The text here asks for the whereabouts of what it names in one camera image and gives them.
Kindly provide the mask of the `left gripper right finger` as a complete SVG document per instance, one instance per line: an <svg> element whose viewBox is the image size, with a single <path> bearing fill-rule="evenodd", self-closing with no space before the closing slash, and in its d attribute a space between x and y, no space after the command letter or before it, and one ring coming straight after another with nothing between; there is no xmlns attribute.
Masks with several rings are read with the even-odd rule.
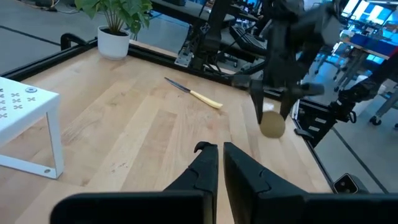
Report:
<svg viewBox="0 0 398 224"><path fill-rule="evenodd" d="M398 194L306 192L231 142L223 159L236 224L398 224Z"/></svg>

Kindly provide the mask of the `brown green toy kiwi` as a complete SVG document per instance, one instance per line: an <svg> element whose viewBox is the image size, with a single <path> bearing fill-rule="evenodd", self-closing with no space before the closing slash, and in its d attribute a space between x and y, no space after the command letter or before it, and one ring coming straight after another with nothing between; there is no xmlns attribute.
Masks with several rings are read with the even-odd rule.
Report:
<svg viewBox="0 0 398 224"><path fill-rule="evenodd" d="M264 111L259 128L267 138L280 138L285 132L285 120L275 111Z"/></svg>

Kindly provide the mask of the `white perforated metal shelf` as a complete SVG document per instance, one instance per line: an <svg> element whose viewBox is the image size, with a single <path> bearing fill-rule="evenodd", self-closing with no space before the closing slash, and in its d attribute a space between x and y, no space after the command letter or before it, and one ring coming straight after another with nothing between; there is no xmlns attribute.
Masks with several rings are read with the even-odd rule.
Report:
<svg viewBox="0 0 398 224"><path fill-rule="evenodd" d="M49 179L57 179L62 175L64 160L58 120L59 106L58 93L0 77L0 147L45 116L54 161L53 167L47 167L0 154L0 166Z"/></svg>

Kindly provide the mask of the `black computer keyboard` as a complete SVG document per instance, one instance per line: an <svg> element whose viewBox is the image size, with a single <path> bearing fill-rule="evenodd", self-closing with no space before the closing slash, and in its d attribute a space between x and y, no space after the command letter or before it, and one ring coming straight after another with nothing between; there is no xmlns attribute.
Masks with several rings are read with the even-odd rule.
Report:
<svg viewBox="0 0 398 224"><path fill-rule="evenodd" d="M229 33L241 49L258 55L266 54L266 43L260 41L256 36L250 34L249 31L246 31L242 27L231 26L229 28Z"/></svg>

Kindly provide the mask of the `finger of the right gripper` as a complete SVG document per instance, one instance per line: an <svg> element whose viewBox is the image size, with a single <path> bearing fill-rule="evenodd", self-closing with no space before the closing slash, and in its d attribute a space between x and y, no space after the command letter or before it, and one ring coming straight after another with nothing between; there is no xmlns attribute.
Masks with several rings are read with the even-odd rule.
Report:
<svg viewBox="0 0 398 224"><path fill-rule="evenodd" d="M300 94L291 91L284 91L282 93L282 100L280 102L279 114L284 120L288 117L293 105L300 99Z"/></svg>
<svg viewBox="0 0 398 224"><path fill-rule="evenodd" d="M263 115L264 89L261 80L250 81L250 96L254 104L257 123L261 124Z"/></svg>

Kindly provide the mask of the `green plant in white pot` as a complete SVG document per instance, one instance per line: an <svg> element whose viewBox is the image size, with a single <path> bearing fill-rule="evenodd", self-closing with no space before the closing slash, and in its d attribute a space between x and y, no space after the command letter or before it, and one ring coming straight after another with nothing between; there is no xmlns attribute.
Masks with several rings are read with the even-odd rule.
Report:
<svg viewBox="0 0 398 224"><path fill-rule="evenodd" d="M79 11L94 18L102 12L106 25L97 28L98 50L111 60L127 56L129 41L150 24L150 0L74 0Z"/></svg>

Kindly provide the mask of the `black table edge clamp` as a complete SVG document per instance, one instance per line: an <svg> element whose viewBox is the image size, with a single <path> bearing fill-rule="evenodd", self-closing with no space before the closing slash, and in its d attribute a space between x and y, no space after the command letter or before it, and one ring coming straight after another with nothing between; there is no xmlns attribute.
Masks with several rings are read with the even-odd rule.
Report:
<svg viewBox="0 0 398 224"><path fill-rule="evenodd" d="M304 129L295 128L294 133L298 136L301 136L306 141L310 141L313 139L313 135Z"/></svg>

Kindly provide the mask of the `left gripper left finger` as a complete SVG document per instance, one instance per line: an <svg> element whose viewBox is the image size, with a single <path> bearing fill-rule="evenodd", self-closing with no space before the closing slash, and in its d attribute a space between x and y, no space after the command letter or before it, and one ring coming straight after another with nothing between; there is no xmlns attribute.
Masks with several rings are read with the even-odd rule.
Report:
<svg viewBox="0 0 398 224"><path fill-rule="evenodd" d="M215 224L218 147L201 141L197 157L165 189L71 195L50 213L50 224Z"/></svg>

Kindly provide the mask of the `silver metal bracket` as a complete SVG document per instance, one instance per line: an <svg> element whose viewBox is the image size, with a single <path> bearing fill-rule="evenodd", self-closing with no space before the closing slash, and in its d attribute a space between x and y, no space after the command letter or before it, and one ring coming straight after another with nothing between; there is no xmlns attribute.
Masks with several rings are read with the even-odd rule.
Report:
<svg viewBox="0 0 398 224"><path fill-rule="evenodd" d="M182 47L174 61L174 64L187 68L191 62L193 53L189 47Z"/></svg>

